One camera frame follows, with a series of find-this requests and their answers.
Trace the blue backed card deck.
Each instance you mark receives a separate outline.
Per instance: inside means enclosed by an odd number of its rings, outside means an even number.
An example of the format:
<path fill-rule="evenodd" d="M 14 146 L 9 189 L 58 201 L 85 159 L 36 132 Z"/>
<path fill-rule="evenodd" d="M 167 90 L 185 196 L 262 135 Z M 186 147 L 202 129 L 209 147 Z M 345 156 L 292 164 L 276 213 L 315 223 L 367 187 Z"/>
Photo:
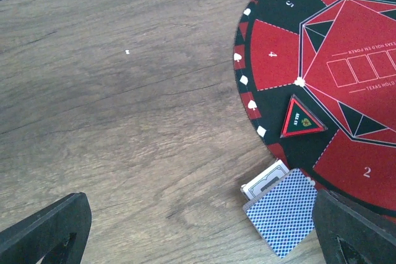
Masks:
<path fill-rule="evenodd" d="M 316 197 L 315 181 L 293 169 L 243 210 L 274 254 L 285 258 L 314 230 Z"/>

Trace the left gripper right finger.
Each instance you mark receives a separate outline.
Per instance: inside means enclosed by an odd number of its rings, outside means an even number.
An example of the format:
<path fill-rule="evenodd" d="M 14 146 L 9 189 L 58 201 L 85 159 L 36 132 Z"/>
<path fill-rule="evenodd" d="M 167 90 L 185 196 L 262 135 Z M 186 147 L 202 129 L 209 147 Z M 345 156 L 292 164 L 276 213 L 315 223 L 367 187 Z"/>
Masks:
<path fill-rule="evenodd" d="M 320 190 L 312 219 L 326 263 L 395 263 L 395 223 L 387 218 Z"/>

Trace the round red black poker mat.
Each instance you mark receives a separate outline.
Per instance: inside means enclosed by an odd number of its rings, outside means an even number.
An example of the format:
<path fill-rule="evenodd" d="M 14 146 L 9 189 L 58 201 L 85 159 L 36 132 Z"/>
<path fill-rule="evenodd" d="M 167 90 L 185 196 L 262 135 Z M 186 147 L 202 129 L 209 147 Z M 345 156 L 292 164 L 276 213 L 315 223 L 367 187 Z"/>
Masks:
<path fill-rule="evenodd" d="M 276 158 L 395 220 L 395 0 L 250 0 L 234 68 Z M 293 94 L 328 130 L 280 137 Z"/>

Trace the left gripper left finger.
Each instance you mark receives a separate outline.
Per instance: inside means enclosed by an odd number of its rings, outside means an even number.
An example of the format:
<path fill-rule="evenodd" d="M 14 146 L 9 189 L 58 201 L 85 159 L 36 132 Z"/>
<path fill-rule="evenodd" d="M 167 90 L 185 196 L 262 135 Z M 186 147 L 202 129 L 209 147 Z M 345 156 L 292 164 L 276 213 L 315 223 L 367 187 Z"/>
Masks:
<path fill-rule="evenodd" d="M 85 193 L 71 193 L 1 231 L 1 263 L 80 263 L 92 224 Z"/>

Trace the triangular all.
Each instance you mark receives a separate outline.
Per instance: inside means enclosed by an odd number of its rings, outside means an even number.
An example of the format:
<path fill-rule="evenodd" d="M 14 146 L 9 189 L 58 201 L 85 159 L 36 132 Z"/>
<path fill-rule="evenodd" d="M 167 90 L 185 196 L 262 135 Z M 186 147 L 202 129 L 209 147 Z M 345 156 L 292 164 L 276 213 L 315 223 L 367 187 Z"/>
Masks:
<path fill-rule="evenodd" d="M 326 130 L 327 126 L 293 94 L 288 102 L 280 137 L 315 134 Z"/>

